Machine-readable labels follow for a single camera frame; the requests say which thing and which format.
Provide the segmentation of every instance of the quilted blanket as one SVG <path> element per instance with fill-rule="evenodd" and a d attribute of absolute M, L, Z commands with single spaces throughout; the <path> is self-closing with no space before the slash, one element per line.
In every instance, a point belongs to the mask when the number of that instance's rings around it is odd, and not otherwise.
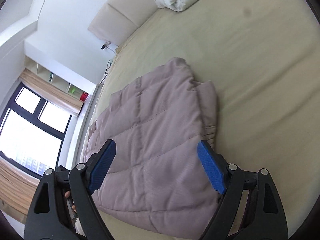
<path fill-rule="evenodd" d="M 97 208 L 146 230 L 198 239 L 219 196 L 196 148 L 203 139 L 214 146 L 216 115 L 214 85 L 196 82 L 182 58 L 114 93 L 81 155 L 86 162 L 107 139 L 116 142 L 116 157 L 92 195 Z"/>

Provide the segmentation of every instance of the bed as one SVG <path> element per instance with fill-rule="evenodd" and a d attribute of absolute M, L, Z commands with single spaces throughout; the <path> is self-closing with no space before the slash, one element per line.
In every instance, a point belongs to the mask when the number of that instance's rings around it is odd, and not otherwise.
<path fill-rule="evenodd" d="M 216 152 L 244 170 L 270 171 L 293 235 L 320 194 L 320 27 L 308 2 L 200 0 L 182 13 L 157 10 L 118 48 L 91 122 L 112 93 L 172 57 L 186 59 L 217 89 Z M 172 239 L 100 214 L 115 239 Z"/>

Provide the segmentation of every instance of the hand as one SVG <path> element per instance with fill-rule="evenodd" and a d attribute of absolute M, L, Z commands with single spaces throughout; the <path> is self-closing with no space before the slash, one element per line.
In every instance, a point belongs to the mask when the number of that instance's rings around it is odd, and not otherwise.
<path fill-rule="evenodd" d="M 70 192 L 70 191 L 67 191 L 67 192 L 65 193 L 65 196 L 66 196 L 66 198 L 69 198 L 69 197 L 71 196 L 71 192 Z M 72 206 L 72 209 L 73 209 L 75 212 L 77 212 L 75 205 Z"/>

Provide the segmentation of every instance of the white shelving unit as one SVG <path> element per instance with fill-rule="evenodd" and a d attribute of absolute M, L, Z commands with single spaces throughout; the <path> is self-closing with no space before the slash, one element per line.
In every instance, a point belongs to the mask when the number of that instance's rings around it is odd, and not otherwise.
<path fill-rule="evenodd" d="M 49 82 L 56 88 L 73 96 L 74 98 L 80 100 L 80 97 L 84 93 L 84 91 L 80 88 L 76 87 L 75 85 L 72 85 L 68 81 L 54 74 L 53 72 L 41 66 L 39 63 L 35 62 L 27 56 L 25 56 L 25 67 L 37 76 L 41 77 L 43 80 Z"/>

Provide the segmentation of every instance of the window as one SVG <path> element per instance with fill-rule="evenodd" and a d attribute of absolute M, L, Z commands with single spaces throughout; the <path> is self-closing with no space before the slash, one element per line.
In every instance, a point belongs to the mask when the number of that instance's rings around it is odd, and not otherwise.
<path fill-rule="evenodd" d="M 57 166 L 70 119 L 21 83 L 0 117 L 0 156 L 40 178 Z"/>

